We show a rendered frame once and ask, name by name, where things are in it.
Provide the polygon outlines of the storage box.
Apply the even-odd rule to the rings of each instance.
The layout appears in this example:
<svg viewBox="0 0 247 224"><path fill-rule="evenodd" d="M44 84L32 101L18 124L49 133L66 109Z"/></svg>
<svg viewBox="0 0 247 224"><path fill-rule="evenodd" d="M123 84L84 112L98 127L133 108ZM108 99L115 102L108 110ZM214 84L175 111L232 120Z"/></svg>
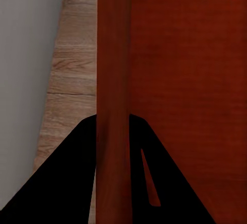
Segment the storage box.
<svg viewBox="0 0 247 224"><path fill-rule="evenodd" d="M96 224L133 224L130 114L216 224L247 224L247 0L98 0Z"/></svg>

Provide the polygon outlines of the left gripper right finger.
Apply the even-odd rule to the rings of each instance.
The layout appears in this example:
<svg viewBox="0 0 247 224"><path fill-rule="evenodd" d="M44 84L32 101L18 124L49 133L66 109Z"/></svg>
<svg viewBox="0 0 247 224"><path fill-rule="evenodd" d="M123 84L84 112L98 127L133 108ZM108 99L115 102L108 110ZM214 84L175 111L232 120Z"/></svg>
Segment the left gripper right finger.
<svg viewBox="0 0 247 224"><path fill-rule="evenodd" d="M149 123L129 115L133 224L216 224ZM141 148L161 203L149 203Z"/></svg>

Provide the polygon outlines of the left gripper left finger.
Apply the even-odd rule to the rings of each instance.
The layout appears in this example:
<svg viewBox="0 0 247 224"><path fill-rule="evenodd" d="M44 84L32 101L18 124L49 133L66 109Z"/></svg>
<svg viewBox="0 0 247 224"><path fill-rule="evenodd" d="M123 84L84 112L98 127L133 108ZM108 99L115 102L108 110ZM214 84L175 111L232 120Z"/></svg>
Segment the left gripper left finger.
<svg viewBox="0 0 247 224"><path fill-rule="evenodd" d="M88 224L96 115L83 119L0 211L0 224Z"/></svg>

